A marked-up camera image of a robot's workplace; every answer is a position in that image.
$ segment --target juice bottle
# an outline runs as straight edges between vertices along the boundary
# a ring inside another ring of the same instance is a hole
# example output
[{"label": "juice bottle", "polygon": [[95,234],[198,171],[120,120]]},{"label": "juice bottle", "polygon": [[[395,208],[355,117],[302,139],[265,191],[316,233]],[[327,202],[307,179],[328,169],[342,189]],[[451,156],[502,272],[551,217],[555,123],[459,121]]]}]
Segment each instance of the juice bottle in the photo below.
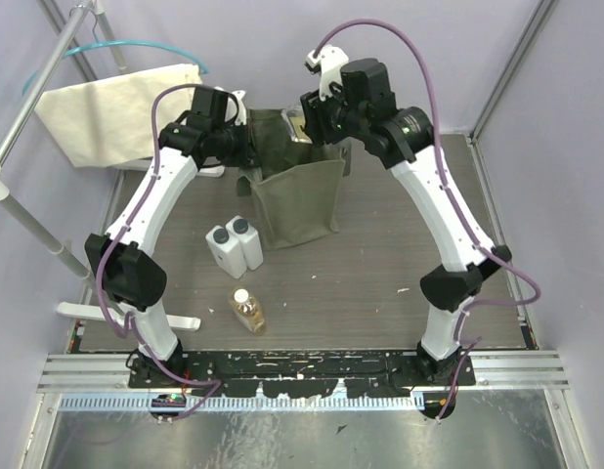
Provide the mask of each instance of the juice bottle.
[{"label": "juice bottle", "polygon": [[243,287],[235,288],[229,297],[229,301],[237,318],[248,330],[259,335],[265,333],[263,308],[249,291]]}]

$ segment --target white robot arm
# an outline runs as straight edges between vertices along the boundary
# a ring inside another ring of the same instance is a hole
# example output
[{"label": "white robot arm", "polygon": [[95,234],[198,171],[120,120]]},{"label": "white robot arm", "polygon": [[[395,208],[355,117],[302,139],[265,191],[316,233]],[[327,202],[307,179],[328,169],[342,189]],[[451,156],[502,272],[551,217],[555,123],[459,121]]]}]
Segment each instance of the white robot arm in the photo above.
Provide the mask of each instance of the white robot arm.
[{"label": "white robot arm", "polygon": [[[439,177],[432,124],[419,108],[396,107],[386,66],[376,59],[350,62],[339,48],[325,46],[306,59],[320,73],[319,89],[301,97],[304,131],[315,146],[352,137],[380,158],[415,202],[441,254],[441,265],[425,276],[421,289],[430,302],[426,331],[417,346],[420,370],[428,377],[453,367],[460,344],[456,328],[460,312],[473,301],[482,283],[498,265],[472,245]],[[481,247],[510,260],[506,246],[495,246],[478,226],[442,158],[447,186]]]},{"label": "white robot arm", "polygon": [[[124,312],[133,311],[145,343],[172,372],[182,373],[182,345],[172,331],[162,295],[167,277],[152,259],[156,240],[178,197],[200,171],[216,157],[225,166],[255,167],[258,158],[249,144],[243,91],[227,93],[217,88],[196,88],[192,109],[160,133],[160,168],[156,184],[105,266],[103,286]],[[151,165],[127,207],[104,236],[91,234],[85,251],[94,271],[126,219],[134,211],[154,175]],[[143,345],[140,352],[149,353]]]}]

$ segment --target gray floor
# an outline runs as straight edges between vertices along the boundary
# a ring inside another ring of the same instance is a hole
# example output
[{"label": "gray floor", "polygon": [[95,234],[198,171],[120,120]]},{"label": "gray floor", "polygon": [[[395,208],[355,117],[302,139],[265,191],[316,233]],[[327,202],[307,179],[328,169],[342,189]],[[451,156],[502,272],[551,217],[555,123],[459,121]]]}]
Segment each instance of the gray floor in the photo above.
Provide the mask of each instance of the gray floor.
[{"label": "gray floor", "polygon": [[416,410],[210,411],[173,425],[60,411],[48,454],[46,469],[566,467],[537,390],[461,391],[441,425]]},{"label": "gray floor", "polygon": [[[443,138],[448,164],[476,219],[491,233],[472,156],[461,136]],[[128,173],[120,208],[144,173]],[[197,332],[181,332],[187,350],[412,348],[425,329],[428,304],[419,279],[439,254],[409,196],[380,162],[354,147],[352,175],[337,210],[340,233],[265,253],[265,264],[237,281],[213,261],[204,235],[235,215],[254,219],[251,200],[235,196],[237,172],[198,178],[181,195],[163,228],[154,259],[168,274],[168,314],[198,316]],[[247,286],[262,303],[267,332],[252,335],[237,321],[227,295]],[[481,296],[509,298],[506,277],[491,278]],[[482,347],[524,347],[517,311],[474,310],[464,337]],[[81,350],[129,350],[103,323],[88,323]]]}]

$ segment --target white cloth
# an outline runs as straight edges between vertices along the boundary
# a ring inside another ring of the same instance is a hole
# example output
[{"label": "white cloth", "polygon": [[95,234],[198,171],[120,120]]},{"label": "white cloth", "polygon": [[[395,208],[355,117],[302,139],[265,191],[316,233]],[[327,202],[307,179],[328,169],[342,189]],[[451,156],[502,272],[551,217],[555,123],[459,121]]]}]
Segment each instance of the white cloth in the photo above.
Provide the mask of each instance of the white cloth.
[{"label": "white cloth", "polygon": [[[106,167],[153,156],[151,108],[162,91],[201,83],[198,67],[179,64],[47,91],[35,112],[75,167]],[[167,95],[158,131],[192,105],[193,89]]]}]

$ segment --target black mounting plate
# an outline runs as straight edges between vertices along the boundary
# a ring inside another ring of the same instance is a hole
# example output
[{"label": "black mounting plate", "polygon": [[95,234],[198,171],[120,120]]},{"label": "black mounting plate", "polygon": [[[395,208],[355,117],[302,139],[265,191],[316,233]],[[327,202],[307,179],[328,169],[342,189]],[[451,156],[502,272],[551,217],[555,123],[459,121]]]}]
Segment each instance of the black mounting plate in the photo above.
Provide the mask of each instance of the black mounting plate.
[{"label": "black mounting plate", "polygon": [[[236,398],[256,396],[259,384],[269,398],[277,398],[280,393],[292,399],[317,394],[326,397],[332,394],[339,379],[343,379],[351,399],[403,397],[413,387],[448,386],[451,381],[450,376],[435,380],[422,377],[413,351],[214,351],[187,352],[183,356],[186,376],[200,381],[220,379],[222,386],[215,396]],[[130,368],[130,388],[179,387],[177,382],[146,366],[139,356],[132,360]],[[476,384],[469,358],[458,376],[458,384]],[[204,396],[208,391],[208,387],[195,388],[191,394]]]}]

